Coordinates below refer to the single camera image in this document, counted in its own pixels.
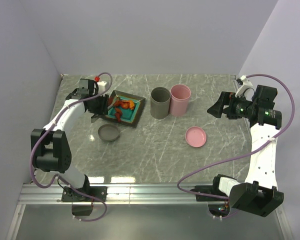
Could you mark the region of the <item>metal serving tongs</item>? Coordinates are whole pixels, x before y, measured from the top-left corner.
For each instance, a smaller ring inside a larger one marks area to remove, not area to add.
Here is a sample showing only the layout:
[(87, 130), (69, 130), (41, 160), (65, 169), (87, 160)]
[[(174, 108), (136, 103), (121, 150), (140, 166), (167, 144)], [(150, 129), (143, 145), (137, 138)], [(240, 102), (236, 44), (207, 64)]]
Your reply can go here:
[[(108, 99), (108, 107), (107, 107), (108, 112), (113, 107), (113, 105), (114, 105), (114, 98), (113, 97), (109, 97), (109, 99)], [(98, 117), (92, 117), (91, 116), (90, 121), (91, 121), (91, 123), (95, 123), (98, 119), (102, 118), (103, 116), (106, 116), (106, 115), (100, 115)]]

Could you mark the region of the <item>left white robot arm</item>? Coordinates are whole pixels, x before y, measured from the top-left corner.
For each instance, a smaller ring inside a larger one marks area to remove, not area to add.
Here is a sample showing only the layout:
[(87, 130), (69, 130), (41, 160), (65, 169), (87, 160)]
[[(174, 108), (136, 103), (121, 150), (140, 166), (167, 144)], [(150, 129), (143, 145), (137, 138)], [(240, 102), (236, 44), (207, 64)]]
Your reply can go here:
[(31, 180), (42, 189), (49, 188), (35, 177), (35, 170), (54, 173), (53, 180), (62, 181), (73, 189), (73, 195), (79, 201), (86, 201), (91, 196), (88, 178), (72, 165), (72, 153), (67, 139), (76, 121), (86, 112), (93, 118), (108, 113), (106, 92), (112, 81), (96, 81), (82, 78), (79, 85), (70, 92), (57, 115), (43, 128), (34, 129), (30, 135), (31, 154), (29, 171)]

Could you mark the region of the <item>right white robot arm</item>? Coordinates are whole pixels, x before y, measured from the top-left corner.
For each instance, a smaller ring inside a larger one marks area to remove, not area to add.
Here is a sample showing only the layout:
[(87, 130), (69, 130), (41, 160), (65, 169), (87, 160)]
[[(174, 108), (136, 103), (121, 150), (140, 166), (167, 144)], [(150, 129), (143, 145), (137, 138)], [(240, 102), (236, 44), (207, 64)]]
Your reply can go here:
[(232, 208), (266, 217), (284, 201), (278, 191), (275, 175), (277, 138), (282, 126), (282, 113), (274, 109), (278, 91), (274, 87), (258, 85), (251, 100), (223, 91), (207, 112), (216, 118), (222, 114), (230, 120), (246, 118), (249, 121), (251, 150), (249, 170), (243, 183), (218, 174), (210, 193), (216, 200), (228, 197)]

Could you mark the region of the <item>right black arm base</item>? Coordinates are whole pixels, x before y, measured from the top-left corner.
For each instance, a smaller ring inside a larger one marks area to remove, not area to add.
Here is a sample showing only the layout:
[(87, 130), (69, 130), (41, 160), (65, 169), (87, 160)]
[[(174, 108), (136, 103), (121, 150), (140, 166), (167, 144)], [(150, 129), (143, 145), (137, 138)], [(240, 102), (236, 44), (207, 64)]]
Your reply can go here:
[[(227, 197), (225, 193), (215, 190), (212, 185), (196, 185), (192, 191), (206, 195)], [(229, 215), (230, 207), (226, 199), (206, 195), (196, 194), (195, 199), (197, 202), (208, 202), (208, 213), (212, 215), (213, 218), (225, 218)]]

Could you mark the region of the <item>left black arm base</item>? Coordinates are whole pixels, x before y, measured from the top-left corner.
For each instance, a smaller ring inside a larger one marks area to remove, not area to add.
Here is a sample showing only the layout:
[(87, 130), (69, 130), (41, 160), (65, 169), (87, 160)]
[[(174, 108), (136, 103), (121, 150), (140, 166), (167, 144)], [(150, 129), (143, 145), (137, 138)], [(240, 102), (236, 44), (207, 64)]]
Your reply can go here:
[[(79, 189), (78, 191), (105, 202), (107, 190), (108, 188), (106, 186), (89, 186), (87, 189)], [(96, 200), (91, 197), (83, 196), (69, 187), (64, 187), (61, 202), (72, 204), (71, 212), (75, 217), (89, 217), (93, 212), (93, 204)]]

